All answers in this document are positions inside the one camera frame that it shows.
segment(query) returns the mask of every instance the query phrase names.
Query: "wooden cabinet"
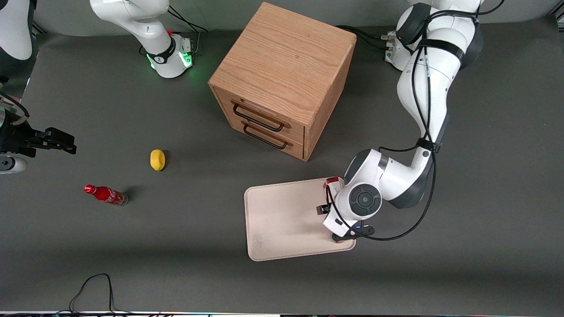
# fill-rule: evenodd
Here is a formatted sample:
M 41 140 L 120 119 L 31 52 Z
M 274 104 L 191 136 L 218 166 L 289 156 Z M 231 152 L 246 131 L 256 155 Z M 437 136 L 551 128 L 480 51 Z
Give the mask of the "wooden cabinet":
M 356 36 L 262 3 L 209 80 L 237 131 L 307 161 L 341 96 Z

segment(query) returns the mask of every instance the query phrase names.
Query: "white tray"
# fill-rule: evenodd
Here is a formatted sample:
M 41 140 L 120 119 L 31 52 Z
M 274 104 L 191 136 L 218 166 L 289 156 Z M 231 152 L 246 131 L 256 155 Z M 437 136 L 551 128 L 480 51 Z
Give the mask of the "white tray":
M 323 226 L 326 178 L 256 186 L 245 192 L 247 249 L 253 261 L 348 251 L 356 241 L 336 243 Z

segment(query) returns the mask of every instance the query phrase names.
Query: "drawer handle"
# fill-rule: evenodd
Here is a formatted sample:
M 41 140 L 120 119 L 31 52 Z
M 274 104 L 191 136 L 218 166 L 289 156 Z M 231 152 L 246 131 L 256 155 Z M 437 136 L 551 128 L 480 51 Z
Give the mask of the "drawer handle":
M 259 137 L 258 135 L 255 135 L 255 134 L 252 134 L 251 132 L 248 132 L 248 131 L 246 130 L 246 128 L 248 128 L 248 127 L 249 127 L 249 125 L 245 125 L 245 126 L 243 127 L 243 132 L 244 132 L 246 135 L 248 135 L 248 136 L 250 136 L 251 138 L 253 138 L 253 139 L 256 139 L 256 140 L 259 140 L 259 141 L 261 141 L 261 142 L 264 142 L 264 143 L 268 144 L 269 146 L 272 146 L 272 147 L 277 148 L 277 149 L 285 149 L 286 146 L 288 145 L 288 142 L 284 142 L 283 145 L 277 146 L 276 144 L 274 144 L 274 143 L 272 143 L 272 142 L 270 142 L 270 141 L 267 141 L 267 140 L 265 140 L 265 139 Z
M 274 132 L 280 132 L 280 131 L 282 130 L 282 128 L 284 127 L 284 124 L 280 124 L 279 127 L 273 127 L 273 126 L 264 124 L 264 123 L 262 123 L 262 122 L 260 122 L 260 121 L 258 121 L 258 120 L 256 120 L 256 119 L 253 119 L 253 118 L 251 118 L 251 117 L 249 117 L 249 116 L 247 116 L 247 115 L 244 115 L 244 114 L 240 113 L 239 111 L 237 111 L 237 108 L 238 108 L 238 107 L 239 107 L 238 104 L 235 104 L 235 105 L 233 106 L 233 112 L 235 112 L 236 115 L 238 115 L 238 116 L 241 117 L 241 118 L 245 118 L 245 119 L 249 120 L 249 121 L 252 122 L 252 123 L 258 124 L 259 126 L 265 128 L 265 129 L 269 129 L 270 131 L 274 131 Z

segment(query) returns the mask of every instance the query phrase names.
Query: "red can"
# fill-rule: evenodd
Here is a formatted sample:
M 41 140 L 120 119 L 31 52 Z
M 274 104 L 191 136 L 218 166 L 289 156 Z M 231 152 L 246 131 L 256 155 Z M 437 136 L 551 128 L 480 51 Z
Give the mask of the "red can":
M 84 192 L 89 193 L 97 200 L 107 202 L 108 204 L 116 206 L 125 206 L 125 204 L 127 204 L 126 194 L 120 193 L 106 186 L 96 187 L 88 184 L 84 186 Z

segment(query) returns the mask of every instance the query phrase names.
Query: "drawer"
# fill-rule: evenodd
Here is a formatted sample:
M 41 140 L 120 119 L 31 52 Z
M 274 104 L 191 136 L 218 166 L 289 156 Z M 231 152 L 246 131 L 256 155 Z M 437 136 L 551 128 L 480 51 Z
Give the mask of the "drawer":
M 216 89 L 221 106 L 231 124 L 246 120 L 254 126 L 260 126 L 271 135 L 280 135 L 285 139 L 303 144 L 303 126 L 291 120 L 280 119 L 276 114 L 266 114 L 257 110 L 250 102 L 238 98 L 224 90 Z
M 232 122 L 232 127 L 233 129 L 244 133 L 253 139 L 266 143 L 286 154 L 290 154 L 293 157 L 303 160 L 303 144 L 301 143 L 283 139 L 268 130 L 248 122 L 247 120 Z

